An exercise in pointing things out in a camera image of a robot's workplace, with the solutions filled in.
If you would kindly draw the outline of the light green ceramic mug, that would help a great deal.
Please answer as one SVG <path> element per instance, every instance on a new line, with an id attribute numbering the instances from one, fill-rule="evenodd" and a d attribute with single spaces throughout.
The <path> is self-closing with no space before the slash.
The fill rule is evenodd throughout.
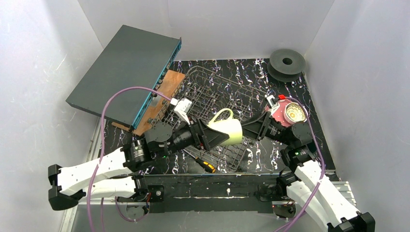
<path id="1" fill-rule="evenodd" d="M 216 119 L 218 116 L 224 112 L 228 111 L 229 116 L 227 119 L 219 120 Z M 217 130 L 219 132 L 223 132 L 229 135 L 229 139 L 222 142 L 220 145 L 227 146 L 227 145 L 236 145 L 242 142 L 243 132 L 242 126 L 238 119 L 234 118 L 234 113 L 229 108 L 221 109 L 216 113 L 216 115 L 208 122 L 207 124 L 211 129 Z"/>

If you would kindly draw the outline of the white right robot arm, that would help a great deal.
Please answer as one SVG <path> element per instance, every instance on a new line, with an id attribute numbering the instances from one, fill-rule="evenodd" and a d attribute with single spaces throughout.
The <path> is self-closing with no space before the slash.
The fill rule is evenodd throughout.
<path id="1" fill-rule="evenodd" d="M 280 154 L 291 172 L 276 178 L 273 193 L 300 204 L 324 232 L 373 232 L 376 222 L 369 212 L 360 212 L 325 176 L 324 165 L 314 156 L 311 127 L 307 122 L 282 126 L 268 112 L 241 123 L 249 139 L 265 137 L 286 145 Z"/>

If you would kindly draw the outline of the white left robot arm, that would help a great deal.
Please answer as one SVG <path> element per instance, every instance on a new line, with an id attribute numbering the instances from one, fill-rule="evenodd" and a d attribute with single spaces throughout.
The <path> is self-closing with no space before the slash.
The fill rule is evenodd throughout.
<path id="1" fill-rule="evenodd" d="M 210 128 L 202 120 L 184 124 L 178 130 L 157 123 L 136 141 L 110 154 L 72 167 L 57 164 L 48 168 L 51 189 L 48 201 L 55 211 L 72 208 L 81 200 L 106 197 L 145 201 L 148 186 L 136 172 L 144 163 L 171 155 L 188 146 L 205 150 L 229 140 L 229 134 Z"/>

